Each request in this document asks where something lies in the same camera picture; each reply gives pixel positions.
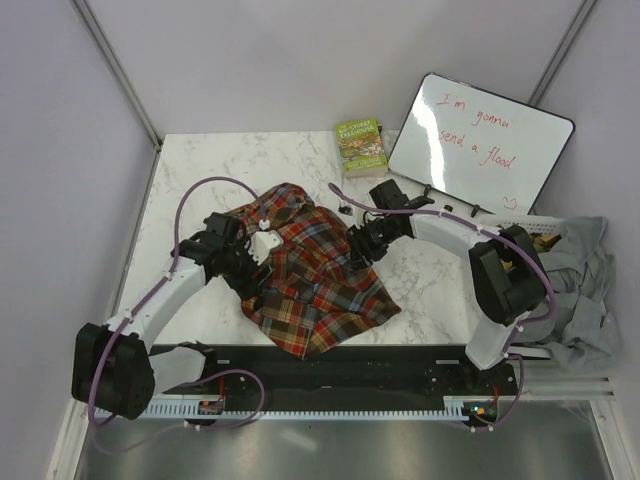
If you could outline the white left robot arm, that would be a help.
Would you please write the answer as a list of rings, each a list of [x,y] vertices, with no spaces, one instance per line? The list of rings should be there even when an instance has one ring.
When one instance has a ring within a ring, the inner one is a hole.
[[[266,220],[249,233],[240,219],[211,214],[204,230],[179,242],[167,269],[134,306],[79,330],[72,397],[133,420],[155,395],[182,384],[211,392],[220,371],[206,360],[203,348],[188,344],[158,354],[152,348],[182,306],[214,278],[222,278],[243,300],[260,295],[272,273],[267,261],[282,244]]]

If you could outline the red brown plaid shirt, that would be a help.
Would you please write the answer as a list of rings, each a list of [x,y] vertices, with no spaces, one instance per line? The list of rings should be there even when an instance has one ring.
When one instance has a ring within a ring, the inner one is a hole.
[[[283,240],[267,261],[272,274],[261,294],[241,310],[285,352],[317,357],[400,313],[372,269],[351,270],[346,225],[302,187],[277,185],[231,214],[249,233],[266,218]]]

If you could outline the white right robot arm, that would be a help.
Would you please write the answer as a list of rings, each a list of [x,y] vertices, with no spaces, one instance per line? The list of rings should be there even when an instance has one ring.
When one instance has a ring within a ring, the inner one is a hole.
[[[530,233],[518,224],[506,228],[476,223],[447,208],[433,208],[427,192],[413,199],[396,181],[370,190],[373,206],[331,190],[354,207],[371,214],[347,229],[350,266],[369,268],[389,246],[407,237],[433,244],[468,262],[471,286],[482,315],[465,347],[470,360],[458,368],[458,381],[467,392],[483,392],[494,381],[493,367],[508,358],[517,333],[529,322],[554,313],[556,297]]]

